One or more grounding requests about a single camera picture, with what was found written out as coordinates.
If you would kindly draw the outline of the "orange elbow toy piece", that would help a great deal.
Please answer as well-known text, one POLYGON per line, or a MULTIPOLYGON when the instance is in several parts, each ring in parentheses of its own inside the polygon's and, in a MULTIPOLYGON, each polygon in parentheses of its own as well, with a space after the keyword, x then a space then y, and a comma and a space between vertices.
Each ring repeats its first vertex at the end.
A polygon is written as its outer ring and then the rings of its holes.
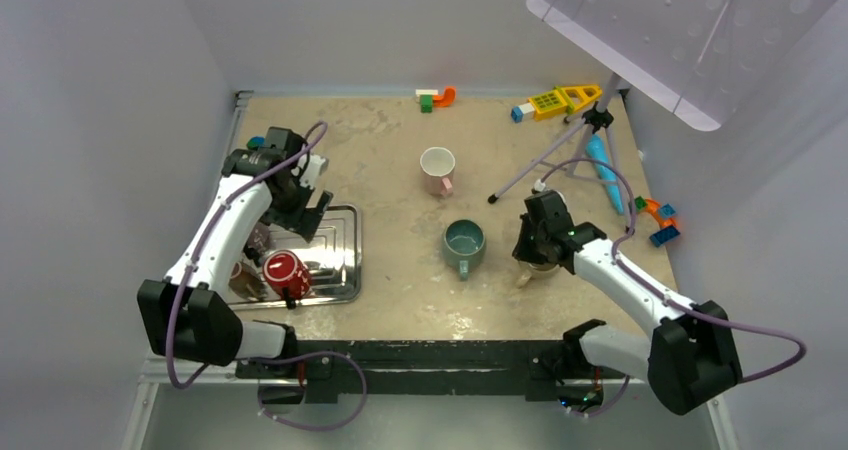
POLYGON ((453 87, 453 86, 445 87, 444 90, 441 93, 435 95, 432 98, 433 106, 438 107, 438 108, 445 108, 445 107, 451 106, 455 101, 456 94, 457 94, 457 91, 456 91, 455 87, 453 87))

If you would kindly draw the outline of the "pink mug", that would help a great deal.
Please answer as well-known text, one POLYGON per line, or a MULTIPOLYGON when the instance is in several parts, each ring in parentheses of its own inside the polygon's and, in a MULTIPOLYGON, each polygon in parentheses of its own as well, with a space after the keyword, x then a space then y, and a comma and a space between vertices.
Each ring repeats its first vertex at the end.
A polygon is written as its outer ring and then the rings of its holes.
POLYGON ((454 154, 444 147, 430 147, 420 156, 419 165, 425 191, 434 196, 453 194, 453 175, 456 168, 454 154))

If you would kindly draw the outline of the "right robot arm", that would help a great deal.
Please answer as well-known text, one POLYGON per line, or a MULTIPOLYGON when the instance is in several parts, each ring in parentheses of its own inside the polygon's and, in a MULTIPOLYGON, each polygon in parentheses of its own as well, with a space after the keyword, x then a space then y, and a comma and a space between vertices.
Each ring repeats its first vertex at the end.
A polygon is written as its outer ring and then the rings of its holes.
POLYGON ((566 331, 556 369, 584 377, 597 367, 645 381, 657 400, 684 415, 743 380, 724 309, 672 291, 614 251, 590 222, 574 223, 557 191, 524 200, 514 258, 568 271, 599 289, 643 331, 637 337, 594 319, 566 331))

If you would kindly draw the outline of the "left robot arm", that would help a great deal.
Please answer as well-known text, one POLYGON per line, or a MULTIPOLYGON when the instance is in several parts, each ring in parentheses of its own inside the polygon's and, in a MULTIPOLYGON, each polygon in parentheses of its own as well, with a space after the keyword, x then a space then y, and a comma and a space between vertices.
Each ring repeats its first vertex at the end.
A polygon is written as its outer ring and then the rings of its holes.
POLYGON ((225 302, 233 267, 257 224, 276 225, 311 241, 332 199, 310 203, 328 166, 313 153, 326 134, 317 122, 305 136, 268 129, 256 150, 239 149, 225 160, 218 190, 196 234, 160 279, 145 280, 137 302, 152 351, 166 358, 226 366, 259 359, 272 378, 297 369, 298 352, 283 324, 244 322, 225 302))

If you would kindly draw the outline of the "teal speckled mug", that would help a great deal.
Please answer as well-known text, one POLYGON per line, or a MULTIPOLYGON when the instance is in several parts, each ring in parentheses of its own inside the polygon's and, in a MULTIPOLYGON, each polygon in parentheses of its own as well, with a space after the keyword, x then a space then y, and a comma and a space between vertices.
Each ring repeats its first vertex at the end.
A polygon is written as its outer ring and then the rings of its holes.
POLYGON ((441 237, 442 257, 457 272, 462 282, 466 282, 472 271, 481 264, 486 247, 487 239, 483 229, 469 219, 450 223, 441 237))

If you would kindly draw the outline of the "beige round mug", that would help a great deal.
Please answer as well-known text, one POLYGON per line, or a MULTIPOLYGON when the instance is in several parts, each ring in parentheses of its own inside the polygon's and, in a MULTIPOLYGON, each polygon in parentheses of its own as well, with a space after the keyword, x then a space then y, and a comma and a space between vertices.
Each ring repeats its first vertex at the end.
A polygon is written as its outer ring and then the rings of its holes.
POLYGON ((549 280, 557 275, 560 267, 556 264, 533 264, 519 261, 519 274, 515 280, 515 287, 524 288, 531 281, 549 280))

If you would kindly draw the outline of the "red mug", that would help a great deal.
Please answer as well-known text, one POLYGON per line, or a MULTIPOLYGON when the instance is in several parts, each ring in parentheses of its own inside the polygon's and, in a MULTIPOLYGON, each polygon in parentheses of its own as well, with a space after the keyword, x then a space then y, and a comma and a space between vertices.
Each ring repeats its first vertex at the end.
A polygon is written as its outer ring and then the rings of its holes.
POLYGON ((271 253, 262 264, 269 287, 293 310, 312 289, 312 275, 305 263, 289 250, 271 253))

